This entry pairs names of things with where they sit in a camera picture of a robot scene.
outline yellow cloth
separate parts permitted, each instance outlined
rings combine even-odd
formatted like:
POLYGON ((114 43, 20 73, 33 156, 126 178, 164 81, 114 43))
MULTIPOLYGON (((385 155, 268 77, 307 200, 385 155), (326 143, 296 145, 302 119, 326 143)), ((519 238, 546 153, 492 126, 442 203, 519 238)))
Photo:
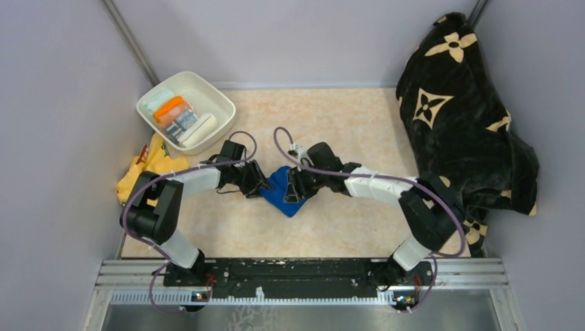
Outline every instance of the yellow cloth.
POLYGON ((125 203, 130 198, 134 184, 143 171, 164 174, 171 171, 185 170, 187 168, 189 168, 187 158, 178 157, 171 159, 168 156, 165 141, 159 134, 155 133, 150 140, 150 145, 148 147, 144 145, 140 155, 134 157, 132 160, 128 173, 116 185, 118 200, 120 200, 120 203, 125 203))

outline white plastic bin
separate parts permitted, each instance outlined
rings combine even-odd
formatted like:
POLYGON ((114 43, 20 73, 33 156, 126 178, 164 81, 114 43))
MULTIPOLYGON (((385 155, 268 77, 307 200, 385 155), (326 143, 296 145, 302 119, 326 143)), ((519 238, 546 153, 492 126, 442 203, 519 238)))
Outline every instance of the white plastic bin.
POLYGON ((146 123, 150 124, 165 139, 167 144, 185 154, 191 155, 203 152, 219 140, 221 136, 228 133, 236 115, 236 107, 228 97, 209 84, 205 79, 202 79, 198 74, 191 71, 180 72, 153 87, 138 100, 136 111, 138 111, 146 123), (152 97, 164 88, 169 89, 176 95, 182 96, 193 107, 193 111, 197 116, 201 116, 207 112, 213 114, 218 122, 215 130, 193 146, 181 147, 167 138, 158 128, 157 122, 146 108, 146 104, 152 97))

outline blue cloth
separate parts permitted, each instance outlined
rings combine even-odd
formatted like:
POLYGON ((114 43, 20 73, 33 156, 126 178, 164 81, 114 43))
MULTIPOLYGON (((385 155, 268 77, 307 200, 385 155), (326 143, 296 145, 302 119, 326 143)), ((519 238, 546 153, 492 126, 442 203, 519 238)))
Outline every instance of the blue cloth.
POLYGON ((286 194, 286 186, 288 184, 286 172, 289 169, 290 167, 285 165, 274 171, 272 175, 268 177, 268 182, 273 186, 274 190, 261 188, 259 191, 261 196, 278 208, 283 214, 288 217, 293 217, 307 200, 304 199, 299 203, 284 203, 284 195, 286 194))

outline white wall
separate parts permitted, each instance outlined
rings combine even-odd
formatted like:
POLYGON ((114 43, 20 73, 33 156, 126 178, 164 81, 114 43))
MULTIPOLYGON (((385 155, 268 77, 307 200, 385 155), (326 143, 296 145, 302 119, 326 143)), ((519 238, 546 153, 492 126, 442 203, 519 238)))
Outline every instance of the white wall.
POLYGON ((476 0, 117 0, 161 79, 220 88, 395 86, 432 23, 476 0))
POLYGON ((0 330, 79 330, 148 89, 97 0, 0 2, 0 330))
POLYGON ((491 215, 527 330, 583 330, 585 2, 493 1, 477 34, 513 128, 540 160, 538 215, 491 215))

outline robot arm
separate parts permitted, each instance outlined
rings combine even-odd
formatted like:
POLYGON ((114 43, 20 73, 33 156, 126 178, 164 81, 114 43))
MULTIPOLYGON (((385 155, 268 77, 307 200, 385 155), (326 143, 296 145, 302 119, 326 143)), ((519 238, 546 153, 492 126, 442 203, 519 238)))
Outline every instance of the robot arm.
MULTIPOLYGON (((205 256, 177 229, 181 200, 205 190, 218 190, 226 184, 238 186, 246 198, 260 197, 260 188, 272 188, 255 160, 237 165, 222 165, 226 161, 244 158, 246 147, 225 141, 221 152, 206 164, 217 167, 200 169, 164 179, 138 196, 128 211, 128 229, 137 236, 158 246, 179 267, 200 272, 205 256)), ((158 174, 142 172, 130 196, 158 174)))
MULTIPOLYGON (((285 200, 296 202, 314 196, 320 188, 328 187, 350 197, 365 197, 402 208, 412 234, 392 253, 386 270, 377 275, 388 284, 403 283, 412 270, 432 251, 438 251, 456 227, 453 220, 440 205, 427 205, 431 201, 424 192, 403 181, 374 178, 377 172, 358 163, 343 164, 326 143, 318 143, 305 151, 299 145, 291 145, 289 155, 304 165, 318 170, 365 174, 364 177, 341 177, 319 174, 296 167, 288 172, 288 187, 285 200)), ((442 198, 459 222, 463 221, 463 207, 437 176, 425 174, 412 178, 442 198)))
MULTIPOLYGON (((130 206, 127 218, 129 230, 161 248, 173 264, 203 279, 203 252, 177 229, 181 200, 204 190, 222 188, 227 183, 237 185, 248 198, 259 197, 260 188, 271 188, 256 161, 222 165, 224 161, 242 160, 245 151, 243 145, 226 141, 220 154, 208 161, 217 164, 217 167, 164 179, 146 190, 130 206), (154 200, 157 203, 153 206, 149 201, 154 200)), ((374 178, 376 172, 359 163, 343 164, 326 143, 318 143, 307 151, 299 145, 292 145, 289 154, 305 166, 361 174, 362 177, 340 177, 292 168, 288 171, 285 202, 295 203, 311 198, 319 189, 328 187, 349 197, 366 197, 401 207, 412 234, 392 253, 385 268, 375 272, 375 278, 382 283, 392 285, 407 281, 411 276, 408 272, 431 251, 439 250, 455 231, 453 221, 443 208, 438 205, 429 207, 425 203, 425 200, 430 201, 430 197, 424 192, 402 181, 374 178)), ((152 172, 143 172, 131 195, 157 176, 152 172)), ((413 180, 441 197, 462 221, 463 208, 438 177, 424 175, 413 180)))

